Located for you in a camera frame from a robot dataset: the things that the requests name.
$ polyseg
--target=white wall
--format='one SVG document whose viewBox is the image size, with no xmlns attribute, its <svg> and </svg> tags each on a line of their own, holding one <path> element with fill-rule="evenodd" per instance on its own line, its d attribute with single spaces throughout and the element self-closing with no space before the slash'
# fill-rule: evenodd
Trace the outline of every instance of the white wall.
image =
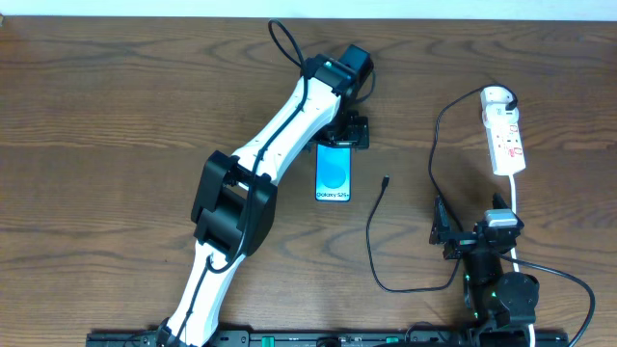
<svg viewBox="0 0 617 347">
<path fill-rule="evenodd" d="M 617 20 L 617 0 L 0 0 L 0 13 Z"/>
</svg>

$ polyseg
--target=power strip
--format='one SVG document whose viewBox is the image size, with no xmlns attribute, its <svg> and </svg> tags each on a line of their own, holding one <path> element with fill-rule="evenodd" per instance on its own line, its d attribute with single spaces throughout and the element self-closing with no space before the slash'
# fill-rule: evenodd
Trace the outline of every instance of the power strip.
<svg viewBox="0 0 617 347">
<path fill-rule="evenodd" d="M 519 109 L 506 110 L 513 97 L 502 87 L 488 87 L 480 94 L 493 174 L 497 175 L 515 174 L 525 168 Z"/>
</svg>

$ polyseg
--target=brown wood surface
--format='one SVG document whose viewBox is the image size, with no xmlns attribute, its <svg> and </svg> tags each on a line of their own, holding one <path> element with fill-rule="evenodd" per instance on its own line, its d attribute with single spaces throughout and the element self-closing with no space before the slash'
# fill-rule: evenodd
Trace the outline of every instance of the brown wood surface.
<svg viewBox="0 0 617 347">
<path fill-rule="evenodd" d="M 280 185 L 276 222 L 240 267 L 221 320 L 255 329 L 398 329 L 470 319 L 461 274 L 428 245 L 426 173 L 436 115 L 498 81 L 520 99 L 527 169 L 520 257 L 586 280 L 598 299 L 584 346 L 615 346 L 617 26 L 614 23 L 286 20 L 306 56 L 372 53 L 362 107 L 371 148 L 354 154 L 350 203 L 318 203 L 314 153 Z M 9 17 L 0 28 L 0 345 L 83 346 L 91 330 L 139 330 L 171 315 L 194 257 L 190 208 L 204 160 L 243 146 L 298 77 L 265 19 Z M 435 176 L 466 226 L 508 196 L 491 173 L 479 96 L 443 121 Z M 576 284 L 541 282 L 538 326 L 571 336 Z"/>
</svg>

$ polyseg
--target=white cord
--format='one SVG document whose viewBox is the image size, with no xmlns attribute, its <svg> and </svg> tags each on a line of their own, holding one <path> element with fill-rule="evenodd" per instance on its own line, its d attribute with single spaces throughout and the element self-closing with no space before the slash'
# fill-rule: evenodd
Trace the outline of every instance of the white cord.
<svg viewBox="0 0 617 347">
<path fill-rule="evenodd" d="M 510 178 L 510 197 L 511 197 L 510 205 L 512 207 L 512 212 L 514 212 L 514 214 L 517 214 L 517 186 L 514 183 L 513 174 L 508 175 L 508 178 Z M 510 250 L 510 256 L 513 259 L 518 259 L 517 250 L 512 248 L 512 250 Z M 519 272 L 519 264 L 512 263 L 512 266 L 514 267 L 515 272 Z M 536 332 L 533 329 L 533 324 L 529 324 L 529 347 L 535 347 L 535 346 L 536 346 Z"/>
</svg>

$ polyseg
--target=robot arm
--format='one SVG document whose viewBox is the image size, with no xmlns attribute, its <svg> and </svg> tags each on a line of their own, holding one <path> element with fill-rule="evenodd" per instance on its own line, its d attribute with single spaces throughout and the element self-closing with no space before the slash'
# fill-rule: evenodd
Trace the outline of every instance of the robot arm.
<svg viewBox="0 0 617 347">
<path fill-rule="evenodd" d="M 214 334 L 231 279 L 270 230 L 279 181 L 307 143 L 368 147 L 366 119 L 348 110 L 372 71 L 368 53 L 351 45 L 338 61 L 318 55 L 307 66 L 291 97 L 263 130 L 230 157 L 215 151 L 205 163 L 191 213 L 198 239 L 193 270 L 177 310 L 159 327 L 157 344 L 200 347 Z M 267 148 L 251 179 L 257 152 L 298 107 L 304 78 L 308 97 L 302 111 Z M 251 213 L 245 199 L 229 189 L 234 185 L 246 190 L 253 185 Z M 233 264 L 220 274 L 207 271 L 209 256 L 216 269 Z"/>
</svg>

